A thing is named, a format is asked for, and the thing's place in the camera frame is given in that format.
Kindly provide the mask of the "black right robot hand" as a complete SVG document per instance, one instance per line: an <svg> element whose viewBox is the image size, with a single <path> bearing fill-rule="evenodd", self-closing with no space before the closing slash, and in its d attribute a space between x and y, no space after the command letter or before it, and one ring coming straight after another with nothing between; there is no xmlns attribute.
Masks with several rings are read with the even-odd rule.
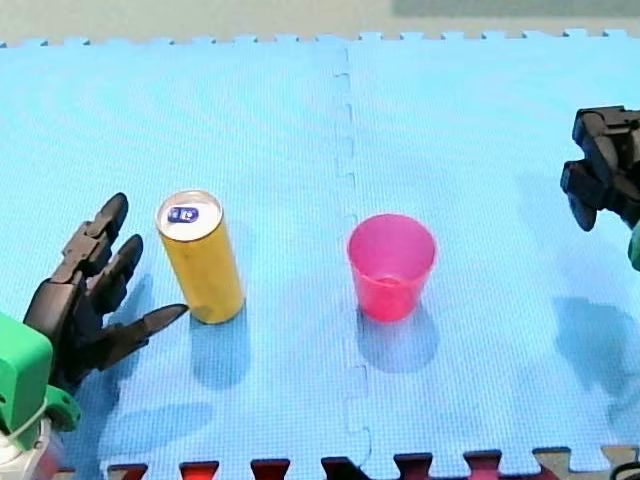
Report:
<svg viewBox="0 0 640 480"><path fill-rule="evenodd" d="M639 112L622 105L576 112L572 139L583 158L563 165L560 187L579 227L593 229L597 213L639 221Z"/></svg>

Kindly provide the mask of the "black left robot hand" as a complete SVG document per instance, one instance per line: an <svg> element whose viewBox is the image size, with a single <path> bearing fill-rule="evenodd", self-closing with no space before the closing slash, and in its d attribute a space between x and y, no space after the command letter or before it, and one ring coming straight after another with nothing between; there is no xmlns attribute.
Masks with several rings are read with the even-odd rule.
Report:
<svg viewBox="0 0 640 480"><path fill-rule="evenodd" d="M104 371L145 347L150 337L188 312L187 305L175 303L127 325L103 323L125 300L144 250L142 237L135 234L112 251L128 210L127 196L118 192L92 220L82 222L28 306L23 322L50 341L49 383L58 388L77 390L92 371Z"/></svg>

